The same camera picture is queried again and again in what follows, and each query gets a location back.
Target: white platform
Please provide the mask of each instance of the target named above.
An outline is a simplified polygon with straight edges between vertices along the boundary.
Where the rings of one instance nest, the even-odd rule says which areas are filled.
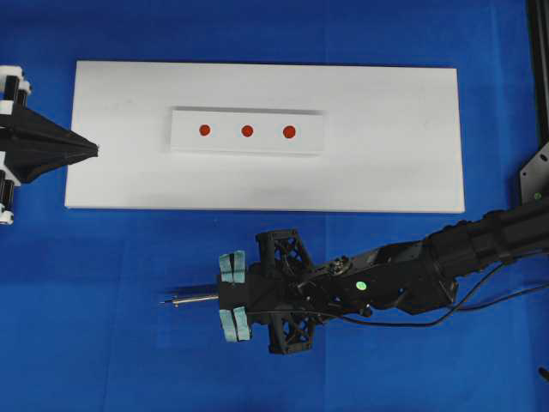
[[[172,112],[318,112],[317,156],[174,152]],[[462,212],[456,71],[79,62],[71,208]]]

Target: black cable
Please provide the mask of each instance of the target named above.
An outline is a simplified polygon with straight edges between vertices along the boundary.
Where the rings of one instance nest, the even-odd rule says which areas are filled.
[[[317,315],[317,316],[324,316],[325,318],[338,318],[340,320],[343,320],[345,322],[349,322],[352,324],[361,324],[363,326],[383,326],[383,327],[391,327],[391,328],[428,328],[431,326],[436,326],[438,324],[441,324],[444,320],[452,316],[455,312],[459,310],[462,305],[471,298],[475,294],[479,288],[484,285],[496,272],[498,272],[500,269],[502,269],[505,265],[500,264],[493,270],[491,270],[487,275],[485,275],[482,279],[480,279],[476,285],[473,286],[471,290],[465,295],[465,297],[455,306],[453,306],[449,311],[447,311],[443,316],[440,318],[433,320],[432,322],[426,322],[422,324],[412,324],[412,323],[387,323],[387,322],[365,322],[362,320],[357,320],[354,318],[349,318],[347,316],[340,316],[340,315],[334,315],[331,313],[324,313],[324,312],[315,312],[315,311],[294,311],[294,310],[279,310],[279,311],[260,311],[260,312],[247,312],[248,315],[265,315],[265,314],[304,314],[304,315]]]
[[[480,309],[486,309],[487,307],[496,305],[501,302],[505,302],[506,300],[511,300],[514,298],[518,298],[520,296],[524,296],[525,294],[533,294],[535,292],[540,292],[544,289],[549,288],[549,283],[544,283],[542,285],[536,286],[535,288],[529,288],[529,289],[523,289],[518,292],[515,292],[513,294],[508,294],[505,296],[502,296],[501,298],[497,298],[495,300],[492,300],[490,302],[486,303],[479,303],[478,305],[471,305],[471,306],[463,306],[460,307],[457,311],[458,312],[473,312],[473,311],[479,311]]]

